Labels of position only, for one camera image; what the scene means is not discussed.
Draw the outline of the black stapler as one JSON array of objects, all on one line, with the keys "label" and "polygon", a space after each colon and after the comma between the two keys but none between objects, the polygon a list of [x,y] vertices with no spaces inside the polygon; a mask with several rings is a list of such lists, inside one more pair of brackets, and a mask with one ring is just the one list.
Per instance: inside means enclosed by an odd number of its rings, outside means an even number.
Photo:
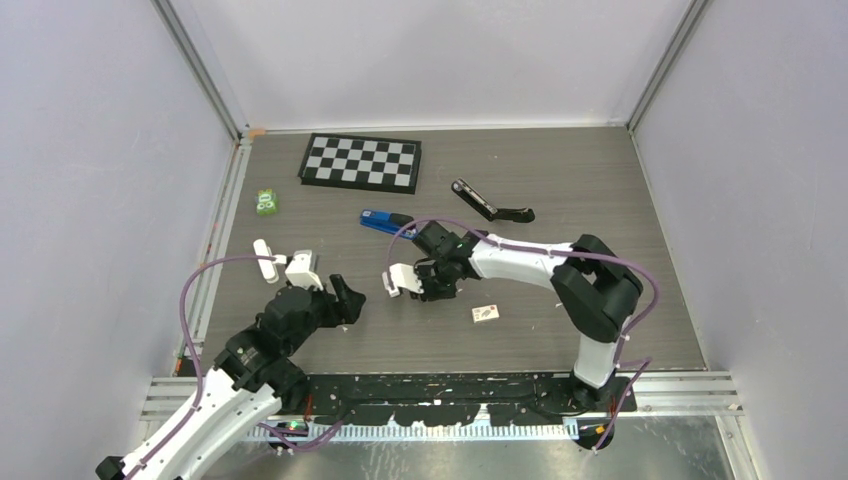
[{"label": "black stapler", "polygon": [[489,222],[502,220],[526,224],[533,222],[536,218],[535,212],[531,208],[495,207],[462,178],[451,183],[451,191]]}]

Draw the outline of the white stapler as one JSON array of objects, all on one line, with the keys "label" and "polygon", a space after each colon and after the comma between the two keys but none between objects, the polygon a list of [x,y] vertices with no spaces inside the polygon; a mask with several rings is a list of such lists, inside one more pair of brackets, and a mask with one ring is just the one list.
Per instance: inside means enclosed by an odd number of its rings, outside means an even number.
[{"label": "white stapler", "polygon": [[272,254],[267,242],[264,239],[256,239],[253,242],[253,249],[254,254],[259,256],[257,262],[263,279],[269,284],[276,283],[279,280],[277,258]]}]

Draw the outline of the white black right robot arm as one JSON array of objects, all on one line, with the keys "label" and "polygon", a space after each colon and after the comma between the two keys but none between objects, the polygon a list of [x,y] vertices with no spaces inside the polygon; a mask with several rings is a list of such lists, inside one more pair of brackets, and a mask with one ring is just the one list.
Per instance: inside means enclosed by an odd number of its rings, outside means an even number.
[{"label": "white black right robot arm", "polygon": [[644,287],[599,238],[585,234],[572,243],[539,244],[470,230],[464,236],[437,221],[420,227],[413,240],[424,259],[394,264],[384,277],[393,296],[406,290],[418,300],[452,299],[462,280],[499,279],[554,292],[580,334],[578,357],[567,393],[581,410],[596,410],[611,398],[619,344]]}]

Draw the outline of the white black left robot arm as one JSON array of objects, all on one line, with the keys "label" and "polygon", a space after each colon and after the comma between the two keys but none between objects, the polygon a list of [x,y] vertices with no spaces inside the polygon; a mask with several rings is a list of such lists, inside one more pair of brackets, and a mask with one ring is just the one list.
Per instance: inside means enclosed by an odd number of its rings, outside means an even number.
[{"label": "white black left robot arm", "polygon": [[331,291],[291,284],[225,344],[195,393],[150,438],[123,457],[109,456],[99,479],[199,479],[269,416],[298,412],[307,375],[291,356],[320,328],[355,323],[366,302],[339,274]]}]

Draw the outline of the white staple box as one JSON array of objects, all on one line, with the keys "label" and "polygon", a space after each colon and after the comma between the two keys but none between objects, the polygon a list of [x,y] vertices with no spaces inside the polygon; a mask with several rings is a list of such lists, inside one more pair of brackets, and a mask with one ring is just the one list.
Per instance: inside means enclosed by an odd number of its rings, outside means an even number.
[{"label": "white staple box", "polygon": [[500,313],[498,307],[494,304],[474,307],[472,309],[472,320],[475,324],[492,321],[499,317]]}]

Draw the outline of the blue stapler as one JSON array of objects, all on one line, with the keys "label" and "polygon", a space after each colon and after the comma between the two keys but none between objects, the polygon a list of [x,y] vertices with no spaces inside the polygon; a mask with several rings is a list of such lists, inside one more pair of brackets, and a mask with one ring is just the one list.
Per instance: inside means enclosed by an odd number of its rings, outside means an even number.
[{"label": "blue stapler", "polygon": [[365,209],[359,216],[359,223],[361,226],[390,235],[399,233],[401,238],[407,240],[414,239],[418,234],[418,230],[415,226],[405,228],[405,225],[412,221],[412,216],[380,210]]}]

